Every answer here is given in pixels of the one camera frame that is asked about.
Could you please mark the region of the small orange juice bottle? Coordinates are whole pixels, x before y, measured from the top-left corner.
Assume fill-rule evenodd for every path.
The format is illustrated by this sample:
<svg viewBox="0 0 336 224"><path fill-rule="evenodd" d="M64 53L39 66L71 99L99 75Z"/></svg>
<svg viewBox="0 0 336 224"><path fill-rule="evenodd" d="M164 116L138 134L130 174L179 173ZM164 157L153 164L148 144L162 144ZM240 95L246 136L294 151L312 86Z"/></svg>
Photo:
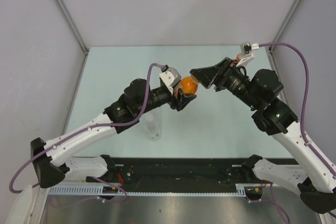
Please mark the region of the small orange juice bottle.
<svg viewBox="0 0 336 224"><path fill-rule="evenodd" d="M174 88L175 97L178 96L178 90L181 89L185 94L196 94L199 81L194 76L184 77Z"/></svg>

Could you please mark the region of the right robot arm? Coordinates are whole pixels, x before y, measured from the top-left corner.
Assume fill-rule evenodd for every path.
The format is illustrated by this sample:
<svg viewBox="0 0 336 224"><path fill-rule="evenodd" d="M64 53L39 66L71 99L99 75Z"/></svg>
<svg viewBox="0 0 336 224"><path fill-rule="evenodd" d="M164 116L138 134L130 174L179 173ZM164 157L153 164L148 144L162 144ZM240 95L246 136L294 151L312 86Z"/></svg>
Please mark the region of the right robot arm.
<svg viewBox="0 0 336 224"><path fill-rule="evenodd" d="M228 90L249 106L257 128L280 143L300 165L299 170L293 170L252 155L243 163L245 181L260 179L277 184L319 214L335 210L335 165L301 130L292 109L278 99L283 84L274 71L260 69L250 78L244 66L225 58L216 65L192 69L190 74L204 88Z"/></svg>

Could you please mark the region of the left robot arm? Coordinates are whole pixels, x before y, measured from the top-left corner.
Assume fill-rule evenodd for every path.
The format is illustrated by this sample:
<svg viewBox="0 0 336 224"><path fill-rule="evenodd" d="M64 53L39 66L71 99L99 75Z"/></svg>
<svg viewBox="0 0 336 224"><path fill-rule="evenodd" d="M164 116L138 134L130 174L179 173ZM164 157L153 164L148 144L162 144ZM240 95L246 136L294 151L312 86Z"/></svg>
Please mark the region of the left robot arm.
<svg viewBox="0 0 336 224"><path fill-rule="evenodd" d="M64 179L97 178L110 182L117 169L109 155L97 157L75 157L74 154L99 140L120 134L139 122L140 112L150 112L168 104L180 111L196 98L198 83L192 77L183 78L172 91L164 84L150 89L146 80L135 79L125 88L118 101L89 123L71 133L53 140L43 141L40 137L30 143L33 166L41 188L50 188Z"/></svg>

